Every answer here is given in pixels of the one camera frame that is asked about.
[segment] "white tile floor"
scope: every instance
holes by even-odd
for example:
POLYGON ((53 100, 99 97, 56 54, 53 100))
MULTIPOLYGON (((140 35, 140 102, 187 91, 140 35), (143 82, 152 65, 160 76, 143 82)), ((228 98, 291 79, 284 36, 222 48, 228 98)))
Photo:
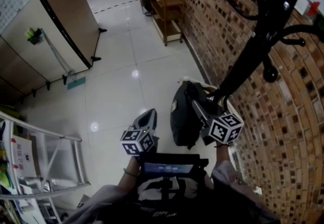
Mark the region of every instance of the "white tile floor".
POLYGON ((83 139, 83 161, 92 185, 59 198, 71 208, 83 193, 92 195, 102 185, 118 183, 129 160, 119 140, 143 109, 157 110, 159 152, 200 153, 210 160, 209 173, 216 160, 212 145, 205 147, 199 139, 188 151, 177 147, 172 138, 170 107, 178 80, 189 76, 203 81, 188 47, 178 41, 165 47, 139 1, 121 5, 128 1, 88 0, 94 11, 118 5, 95 14, 99 25, 108 30, 100 35, 96 51, 102 60, 78 74, 78 78, 86 76, 86 84, 67 90, 62 81, 55 82, 49 92, 42 88, 36 98, 28 97, 21 108, 28 122, 83 139), (98 123, 96 132, 91 130, 93 122, 98 123))

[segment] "cabinet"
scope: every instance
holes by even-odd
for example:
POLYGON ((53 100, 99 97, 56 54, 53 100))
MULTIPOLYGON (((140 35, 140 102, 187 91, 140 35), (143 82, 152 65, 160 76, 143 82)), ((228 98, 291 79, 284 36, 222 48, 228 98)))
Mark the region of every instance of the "cabinet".
POLYGON ((182 42, 182 23, 185 0, 150 0, 153 22, 165 46, 168 42, 182 42))

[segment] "black bag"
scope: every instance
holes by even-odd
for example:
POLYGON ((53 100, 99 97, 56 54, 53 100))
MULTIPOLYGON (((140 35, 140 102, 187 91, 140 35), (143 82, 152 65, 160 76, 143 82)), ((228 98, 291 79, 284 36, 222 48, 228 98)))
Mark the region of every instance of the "black bag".
POLYGON ((200 83, 184 81, 173 98, 170 117, 175 144, 188 149, 195 145, 203 125, 192 108, 192 99, 204 104, 207 96, 200 83))

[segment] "black metal coat rack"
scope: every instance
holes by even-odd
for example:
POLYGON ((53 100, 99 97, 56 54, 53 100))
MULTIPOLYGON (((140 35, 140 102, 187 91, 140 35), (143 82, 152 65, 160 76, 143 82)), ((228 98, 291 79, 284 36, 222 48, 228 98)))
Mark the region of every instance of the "black metal coat rack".
POLYGON ((306 32, 316 34, 320 41, 324 42, 323 31, 315 26, 294 25, 284 28, 297 0, 256 0, 258 14, 254 16, 244 14, 234 0, 226 1, 244 18, 256 20, 257 25, 254 34, 220 84, 220 88, 209 94, 209 97, 214 97, 215 103, 224 98, 225 110, 227 110, 228 97, 244 83, 261 63, 264 65, 264 79, 267 82, 276 81, 278 72, 271 64, 268 53, 278 41, 289 45, 305 46, 303 38, 287 39, 284 38, 285 36, 296 32, 306 32))

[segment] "brick wall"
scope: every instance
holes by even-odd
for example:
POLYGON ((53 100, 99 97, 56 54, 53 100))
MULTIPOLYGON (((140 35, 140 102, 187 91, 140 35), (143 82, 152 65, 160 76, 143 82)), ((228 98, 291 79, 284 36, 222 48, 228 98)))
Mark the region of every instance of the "brick wall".
MULTIPOLYGON (((236 1, 257 13, 253 0, 236 1)), ((310 24, 294 11, 289 24, 300 23, 310 24)), ((222 81, 254 27, 224 0, 187 0, 184 31, 213 84, 222 81)), ((283 223, 314 223, 324 201, 324 44, 316 36, 300 37, 306 47, 273 47, 275 83, 264 81, 259 66, 230 98, 245 120, 236 145, 242 171, 283 223)))

